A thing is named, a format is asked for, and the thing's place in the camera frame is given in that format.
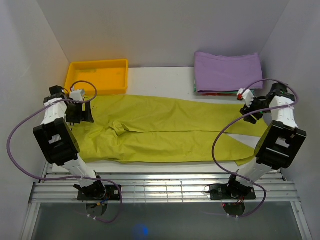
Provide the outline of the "yellow-green trousers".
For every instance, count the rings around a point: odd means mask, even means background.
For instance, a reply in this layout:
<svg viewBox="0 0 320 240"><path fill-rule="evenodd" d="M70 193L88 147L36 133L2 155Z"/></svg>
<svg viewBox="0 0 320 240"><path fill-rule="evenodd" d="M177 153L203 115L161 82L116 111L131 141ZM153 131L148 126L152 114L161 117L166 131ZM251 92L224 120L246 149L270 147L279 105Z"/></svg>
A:
<svg viewBox="0 0 320 240"><path fill-rule="evenodd" d="M254 149L233 135L261 137L267 124L240 119L239 104L214 104L138 95L99 96L91 103L94 123L72 132L86 163L187 163L236 161Z"/></svg>

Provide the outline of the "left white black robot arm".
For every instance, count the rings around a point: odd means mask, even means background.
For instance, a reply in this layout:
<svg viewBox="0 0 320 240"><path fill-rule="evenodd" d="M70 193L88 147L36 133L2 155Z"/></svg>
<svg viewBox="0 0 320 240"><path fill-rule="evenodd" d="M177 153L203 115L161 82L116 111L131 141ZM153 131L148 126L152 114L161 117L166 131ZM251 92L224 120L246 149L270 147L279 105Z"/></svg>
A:
<svg viewBox="0 0 320 240"><path fill-rule="evenodd" d="M82 103L84 89L71 89L67 92L61 86L49 88L50 96L43 101L46 110L41 124L33 129L40 149L50 164L79 176L74 187L90 200L102 200L107 196L106 187L100 176L80 157L80 146L69 124L93 123L91 103Z"/></svg>

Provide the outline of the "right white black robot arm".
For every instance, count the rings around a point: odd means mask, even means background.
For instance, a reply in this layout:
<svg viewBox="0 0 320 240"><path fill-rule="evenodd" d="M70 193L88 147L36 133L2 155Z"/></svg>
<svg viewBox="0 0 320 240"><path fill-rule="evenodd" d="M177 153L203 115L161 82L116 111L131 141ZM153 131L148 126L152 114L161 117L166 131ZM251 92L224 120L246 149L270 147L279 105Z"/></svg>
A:
<svg viewBox="0 0 320 240"><path fill-rule="evenodd" d="M253 160L230 176L225 191L232 199L251 194L254 183L264 174L287 169L307 137L295 122L292 104L296 98L285 84L274 83L269 93L262 97L240 89L237 98L245 102L240 109L244 121L256 124L266 113L271 114L272 121L254 149Z"/></svg>

